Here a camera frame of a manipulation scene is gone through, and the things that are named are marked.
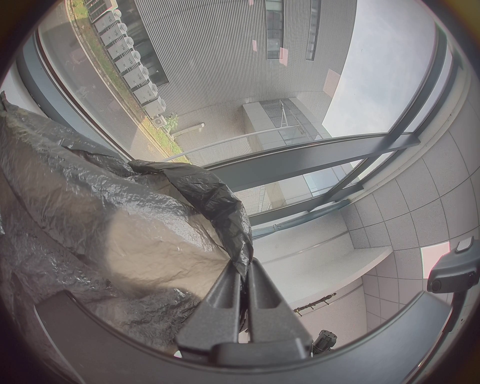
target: gray pipe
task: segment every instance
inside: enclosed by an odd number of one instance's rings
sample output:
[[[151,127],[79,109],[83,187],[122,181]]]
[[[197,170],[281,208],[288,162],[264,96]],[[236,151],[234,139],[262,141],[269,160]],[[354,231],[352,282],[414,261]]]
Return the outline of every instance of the gray pipe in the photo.
[[[279,223],[279,224],[273,224],[272,226],[254,229],[252,231],[252,237],[255,240],[255,239],[262,238],[263,236],[268,236],[274,232],[282,231],[287,228],[292,228],[300,224],[308,223],[311,220],[324,216],[348,204],[350,204],[350,200],[345,199],[335,204],[329,205],[328,207],[319,209],[318,211],[309,212],[306,215],[296,217],[287,221],[283,221],[282,223]]]

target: grass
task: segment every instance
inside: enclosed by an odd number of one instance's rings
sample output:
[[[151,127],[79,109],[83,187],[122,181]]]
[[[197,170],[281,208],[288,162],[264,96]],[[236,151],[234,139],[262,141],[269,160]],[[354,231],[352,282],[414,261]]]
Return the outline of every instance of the grass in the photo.
[[[162,129],[157,129],[148,117],[145,116],[142,107],[138,104],[137,100],[133,97],[130,90],[127,88],[122,78],[120,77],[117,69],[114,67],[112,61],[107,56],[102,44],[100,43],[96,32],[93,30],[90,20],[88,19],[88,12],[84,6],[83,0],[71,0],[73,15],[83,38],[88,43],[90,50],[94,57],[92,61],[100,68],[106,77],[110,80],[113,86],[116,88],[120,100],[123,101],[124,106],[136,117],[140,125],[149,132],[158,145],[167,153],[168,156],[178,155],[182,153],[182,149],[179,145],[172,141],[170,137],[163,132]],[[178,157],[175,162],[190,163],[185,156]]]

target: asphalt road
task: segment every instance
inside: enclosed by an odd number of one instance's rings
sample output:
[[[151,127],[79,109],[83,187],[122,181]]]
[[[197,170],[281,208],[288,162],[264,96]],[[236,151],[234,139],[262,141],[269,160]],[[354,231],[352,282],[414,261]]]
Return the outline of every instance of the asphalt road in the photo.
[[[137,159],[161,161],[165,157],[152,145],[102,82],[82,50],[62,2],[43,21],[43,48],[66,86],[105,131]]]

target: sky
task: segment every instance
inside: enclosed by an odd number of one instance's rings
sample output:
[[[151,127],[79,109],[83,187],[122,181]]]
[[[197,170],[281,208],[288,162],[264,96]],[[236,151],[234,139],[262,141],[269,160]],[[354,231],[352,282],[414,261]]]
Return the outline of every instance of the sky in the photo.
[[[428,67],[434,28],[415,0],[358,0],[347,60],[323,121],[333,137],[392,127]]]

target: crumpled plastic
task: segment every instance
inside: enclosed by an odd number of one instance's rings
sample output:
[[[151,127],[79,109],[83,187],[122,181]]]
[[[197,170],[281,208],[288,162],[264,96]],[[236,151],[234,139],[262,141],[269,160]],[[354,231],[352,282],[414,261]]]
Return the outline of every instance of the crumpled plastic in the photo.
[[[252,260],[242,204],[189,164],[123,160],[67,127],[0,105],[0,295],[25,339],[71,376],[35,317],[68,289],[102,320],[173,353],[229,259]]]

